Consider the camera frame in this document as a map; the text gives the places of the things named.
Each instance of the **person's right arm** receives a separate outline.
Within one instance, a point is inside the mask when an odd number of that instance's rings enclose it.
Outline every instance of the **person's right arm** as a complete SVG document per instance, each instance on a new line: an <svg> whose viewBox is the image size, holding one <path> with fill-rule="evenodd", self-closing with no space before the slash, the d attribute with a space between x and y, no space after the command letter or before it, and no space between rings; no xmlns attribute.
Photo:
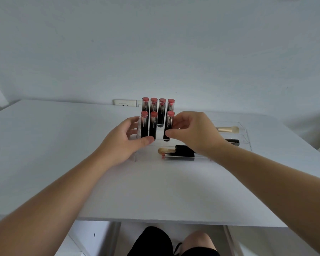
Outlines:
<svg viewBox="0 0 320 256"><path fill-rule="evenodd" d="M166 135L226 168L320 253L320 178L230 144L203 112L179 113Z"/></svg>

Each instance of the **clear acrylic organizer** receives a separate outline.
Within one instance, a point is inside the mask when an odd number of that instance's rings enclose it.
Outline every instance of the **clear acrylic organizer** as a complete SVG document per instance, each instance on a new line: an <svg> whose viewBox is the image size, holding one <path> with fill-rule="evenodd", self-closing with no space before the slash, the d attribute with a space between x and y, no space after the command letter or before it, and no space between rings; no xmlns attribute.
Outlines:
<svg viewBox="0 0 320 256"><path fill-rule="evenodd" d="M249 141L248 133L246 129L239 123L239 122L232 122L232 121L212 121L216 127L223 128L223 127L232 127L235 126L239 130L238 133L229 133L229 132L219 132L222 137L225 139L233 139L238 140L238 142L231 142L234 145L239 146L242 149L251 151L251 144ZM140 120L138 123L137 128L137 138L141 138L141 128L140 128ZM153 143L149 146L141 148L140 150L136 151L133 155L131 155L130 160L132 161L210 161L207 157L194 154L192 156L173 156L173 155L166 155L166 154L159 154L158 149L164 148L169 150L174 150L176 145L185 145L183 142L171 138L169 141L163 140L164 134L164 127L157 128L156 139Z"/></svg>

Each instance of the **tabletop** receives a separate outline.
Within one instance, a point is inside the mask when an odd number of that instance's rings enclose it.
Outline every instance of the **tabletop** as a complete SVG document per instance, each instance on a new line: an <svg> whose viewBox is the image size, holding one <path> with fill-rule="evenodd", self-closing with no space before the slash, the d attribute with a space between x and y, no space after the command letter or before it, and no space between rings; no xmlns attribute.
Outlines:
<svg viewBox="0 0 320 256"><path fill-rule="evenodd" d="M139 114L138 107L34 100L0 111L0 215L77 165L125 118ZM240 122L253 152L320 177L320 153L277 119L206 114ZM78 219L286 226L226 169L204 160L127 160L103 175Z"/></svg>

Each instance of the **bare knee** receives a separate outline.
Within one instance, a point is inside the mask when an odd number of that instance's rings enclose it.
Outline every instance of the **bare knee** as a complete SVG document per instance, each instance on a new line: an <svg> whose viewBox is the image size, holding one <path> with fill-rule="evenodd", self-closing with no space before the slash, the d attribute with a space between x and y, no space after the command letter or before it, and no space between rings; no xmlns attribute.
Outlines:
<svg viewBox="0 0 320 256"><path fill-rule="evenodd" d="M204 232L196 231L185 238L180 248L180 254L194 247L206 247L216 249L211 238Z"/></svg>

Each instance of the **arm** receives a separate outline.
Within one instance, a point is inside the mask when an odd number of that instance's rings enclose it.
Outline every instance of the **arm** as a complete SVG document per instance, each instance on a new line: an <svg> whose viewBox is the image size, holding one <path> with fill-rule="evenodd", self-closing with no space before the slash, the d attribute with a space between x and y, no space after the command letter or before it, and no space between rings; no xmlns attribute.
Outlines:
<svg viewBox="0 0 320 256"><path fill-rule="evenodd" d="M128 140L137 121L123 121L88 158L2 219L0 256L54 255L100 177L154 140Z"/></svg>
<svg viewBox="0 0 320 256"><path fill-rule="evenodd" d="M226 142L202 112L179 113L166 135L226 168L320 253L320 178Z"/></svg>

